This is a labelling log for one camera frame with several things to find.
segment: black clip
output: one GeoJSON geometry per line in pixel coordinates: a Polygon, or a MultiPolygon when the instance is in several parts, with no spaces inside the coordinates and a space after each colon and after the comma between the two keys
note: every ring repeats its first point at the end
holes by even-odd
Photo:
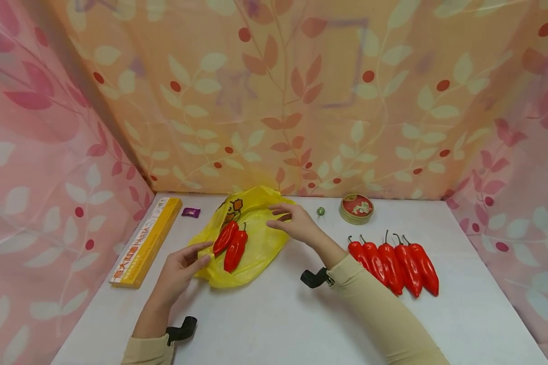
{"type": "Polygon", "coordinates": [[[323,284],[328,279],[329,277],[327,275],[327,268],[321,268],[316,274],[305,270],[300,276],[300,281],[307,284],[307,286],[311,289],[321,286],[321,284],[323,284]]]}
{"type": "Polygon", "coordinates": [[[181,327],[167,327],[168,334],[167,346],[170,346],[173,341],[182,341],[190,338],[197,328],[197,318],[186,316],[181,327]]]}

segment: yellow box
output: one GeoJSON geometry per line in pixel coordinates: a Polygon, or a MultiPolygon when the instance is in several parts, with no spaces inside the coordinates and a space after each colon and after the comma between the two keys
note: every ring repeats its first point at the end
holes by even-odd
{"type": "Polygon", "coordinates": [[[164,197],[156,203],[152,214],[114,269],[110,280],[113,287],[140,288],[182,206],[183,202],[178,198],[164,197]]]}

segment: hand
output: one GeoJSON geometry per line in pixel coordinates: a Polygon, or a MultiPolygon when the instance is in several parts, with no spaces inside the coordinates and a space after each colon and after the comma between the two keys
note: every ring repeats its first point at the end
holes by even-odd
{"type": "Polygon", "coordinates": [[[269,220],[266,225],[275,230],[285,231],[290,237],[313,247],[327,235],[314,223],[304,208],[296,204],[279,203],[268,207],[273,215],[281,215],[277,220],[269,220]]]}
{"type": "Polygon", "coordinates": [[[169,254],[149,301],[157,306],[172,307],[189,286],[193,275],[209,264],[209,255],[197,258],[197,254],[211,245],[213,242],[197,243],[169,254]]]}

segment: sleeve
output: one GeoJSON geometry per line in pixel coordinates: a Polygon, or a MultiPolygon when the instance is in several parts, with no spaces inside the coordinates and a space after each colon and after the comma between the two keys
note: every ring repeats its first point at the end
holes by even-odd
{"type": "Polygon", "coordinates": [[[170,365],[175,343],[168,343],[168,334],[160,338],[130,338],[121,365],[170,365]]]}
{"type": "Polygon", "coordinates": [[[412,312],[351,255],[327,274],[332,289],[359,316],[389,365],[449,364],[412,312]]]}

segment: white tabletop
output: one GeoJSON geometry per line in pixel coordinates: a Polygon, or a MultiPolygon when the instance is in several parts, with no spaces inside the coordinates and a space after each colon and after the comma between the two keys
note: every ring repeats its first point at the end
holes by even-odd
{"type": "MultiPolygon", "coordinates": [[[[166,255],[184,247],[224,199],[159,194],[156,200],[162,196],[177,196],[184,207],[201,208],[200,217],[177,217],[140,289],[112,288],[106,280],[52,364],[119,364],[166,255]]],[[[440,295],[434,298],[423,291],[413,300],[405,292],[400,298],[451,364],[548,364],[442,201],[375,200],[371,221],[352,226],[339,216],[339,199],[293,200],[343,247],[349,235],[363,234],[381,243],[386,229],[425,247],[440,277],[440,295]],[[317,217],[320,206],[326,213],[317,217]]],[[[290,240],[244,287],[217,290],[194,279],[175,304],[172,320],[180,326],[192,315],[198,319],[197,330],[192,339],[178,344],[175,364],[385,364],[357,319],[326,284],[310,289],[300,281],[305,269],[320,268],[311,249],[290,240]]]]}

